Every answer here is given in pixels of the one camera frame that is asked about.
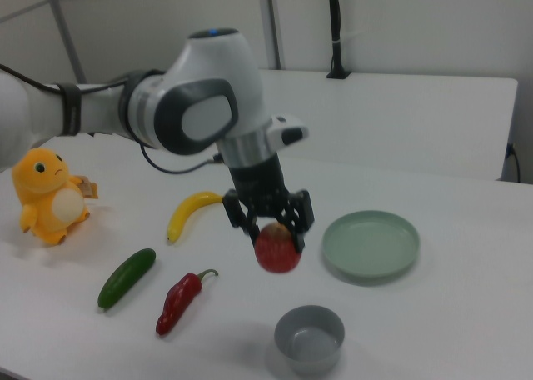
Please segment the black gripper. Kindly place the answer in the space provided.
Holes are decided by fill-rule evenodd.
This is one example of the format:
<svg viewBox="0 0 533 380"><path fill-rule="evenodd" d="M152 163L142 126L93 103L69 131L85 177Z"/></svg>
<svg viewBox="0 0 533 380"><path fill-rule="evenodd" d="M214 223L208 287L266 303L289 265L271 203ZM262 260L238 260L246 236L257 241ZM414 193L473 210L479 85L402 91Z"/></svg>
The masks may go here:
<svg viewBox="0 0 533 380"><path fill-rule="evenodd" d="M275 218L291 234L297 254L305 247L305 236L315 222L310 193L288 192L278 155L251 167L229 168L234 188L222 197L230 224L240 228L256 244L260 230L257 217Z"/></svg>

